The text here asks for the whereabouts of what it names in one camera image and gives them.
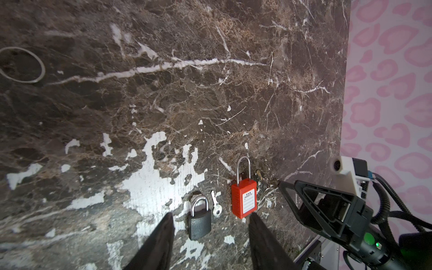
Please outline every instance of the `key ring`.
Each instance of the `key ring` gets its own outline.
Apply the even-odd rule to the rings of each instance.
[[[237,162],[237,185],[239,184],[239,181],[240,181],[240,177],[238,175],[238,167],[239,167],[240,162],[241,162],[242,159],[247,159],[248,160],[248,163],[249,163],[249,179],[251,178],[251,160],[247,156],[242,156],[238,160],[238,162]]]
[[[21,47],[4,47],[4,48],[0,49],[0,54],[1,54],[3,51],[6,51],[6,50],[20,50],[20,51],[25,51],[25,52],[28,53],[29,55],[33,56],[33,57],[34,57],[34,58],[39,62],[39,64],[41,65],[41,69],[42,69],[42,70],[41,70],[41,74],[40,74],[39,77],[37,77],[36,79],[33,79],[33,80],[31,80],[31,81],[21,81],[21,80],[14,79],[14,78],[8,76],[8,75],[3,71],[3,69],[0,68],[0,74],[3,75],[3,77],[5,77],[5,78],[7,78],[7,79],[10,79],[10,80],[12,80],[12,81],[14,81],[14,82],[18,82],[18,83],[37,83],[38,81],[40,81],[40,80],[45,76],[45,65],[44,65],[44,63],[42,62],[42,60],[41,60],[41,59],[40,59],[36,54],[32,53],[31,51],[29,51],[29,50],[27,50],[27,49],[21,48]]]

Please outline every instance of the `brown marble countertop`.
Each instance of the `brown marble countertop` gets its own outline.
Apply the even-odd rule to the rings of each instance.
[[[277,181],[330,184],[339,154],[350,1],[4,3],[0,45],[46,66],[0,78],[0,266],[119,270],[165,213],[172,269],[251,269],[231,213],[240,156],[258,215],[293,258],[312,233]],[[8,74],[38,64],[4,54]],[[262,179],[254,172],[260,170]],[[193,194],[223,207],[187,236]]]

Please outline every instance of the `silver key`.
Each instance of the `silver key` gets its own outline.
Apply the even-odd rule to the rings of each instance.
[[[212,191],[212,199],[213,199],[213,215],[215,217],[219,217],[222,212],[222,206],[216,201],[215,192]]]

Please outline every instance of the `pink leopard print wall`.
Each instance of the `pink leopard print wall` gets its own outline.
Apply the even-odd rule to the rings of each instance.
[[[351,3],[342,122],[340,154],[367,160],[415,216],[432,222],[431,0]],[[378,210],[374,190],[367,204]],[[396,238],[416,232],[398,219],[390,227]],[[342,253],[339,269],[348,269]]]

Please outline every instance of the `white label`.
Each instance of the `white label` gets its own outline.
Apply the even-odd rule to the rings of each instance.
[[[243,194],[243,213],[246,213],[255,207],[255,189]]]

